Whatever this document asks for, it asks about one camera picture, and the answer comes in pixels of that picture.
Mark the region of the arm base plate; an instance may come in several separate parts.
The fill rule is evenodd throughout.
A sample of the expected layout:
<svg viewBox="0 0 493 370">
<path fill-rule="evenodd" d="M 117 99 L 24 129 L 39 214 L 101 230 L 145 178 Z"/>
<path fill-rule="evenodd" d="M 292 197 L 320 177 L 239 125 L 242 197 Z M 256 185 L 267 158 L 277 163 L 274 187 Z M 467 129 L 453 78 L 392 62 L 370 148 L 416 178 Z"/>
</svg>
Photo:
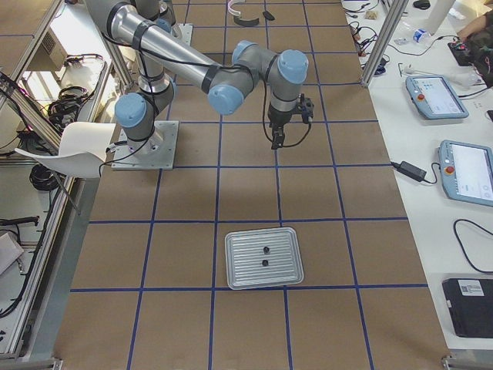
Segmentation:
<svg viewBox="0 0 493 370">
<path fill-rule="evenodd" d="M 193 24 L 191 23 L 176 23 L 172 26 L 172 35 L 191 46 L 192 34 L 193 34 Z"/>
<path fill-rule="evenodd" d="M 130 141 L 117 146 L 111 167 L 114 170 L 171 170 L 173 168 L 179 121 L 155 121 L 155 131 L 142 149 Z"/>
</svg>

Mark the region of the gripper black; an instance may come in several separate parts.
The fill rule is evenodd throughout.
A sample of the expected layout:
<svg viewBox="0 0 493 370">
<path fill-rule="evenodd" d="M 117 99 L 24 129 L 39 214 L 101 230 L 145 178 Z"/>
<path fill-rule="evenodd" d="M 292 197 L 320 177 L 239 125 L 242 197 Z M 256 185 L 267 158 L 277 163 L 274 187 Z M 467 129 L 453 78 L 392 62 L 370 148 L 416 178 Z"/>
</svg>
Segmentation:
<svg viewBox="0 0 493 370">
<path fill-rule="evenodd" d="M 291 121 L 293 111 L 279 111 L 274 107 L 270 107 L 267 116 L 270 121 L 269 127 L 272 129 L 271 149 L 278 150 L 284 145 L 285 134 L 283 126 Z"/>
</svg>

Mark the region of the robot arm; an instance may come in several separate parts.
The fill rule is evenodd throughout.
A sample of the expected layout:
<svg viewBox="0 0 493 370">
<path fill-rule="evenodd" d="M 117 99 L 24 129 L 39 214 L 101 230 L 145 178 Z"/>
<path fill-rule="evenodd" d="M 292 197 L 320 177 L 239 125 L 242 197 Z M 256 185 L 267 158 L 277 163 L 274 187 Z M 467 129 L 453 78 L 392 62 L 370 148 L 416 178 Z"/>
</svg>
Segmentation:
<svg viewBox="0 0 493 370">
<path fill-rule="evenodd" d="M 308 70 L 301 51 L 276 53 L 242 40 L 231 66 L 223 66 L 173 35 L 171 1 L 88 1 L 86 6 L 109 42 L 130 47 L 199 87 L 222 116 L 235 113 L 263 83 L 263 129 L 272 149 L 284 147 L 284 127 L 292 116 L 311 124 L 313 104 L 300 91 Z"/>
<path fill-rule="evenodd" d="M 153 21 L 171 35 L 177 36 L 176 15 L 172 1 L 131 0 L 130 3 L 136 7 L 142 17 Z"/>
</svg>

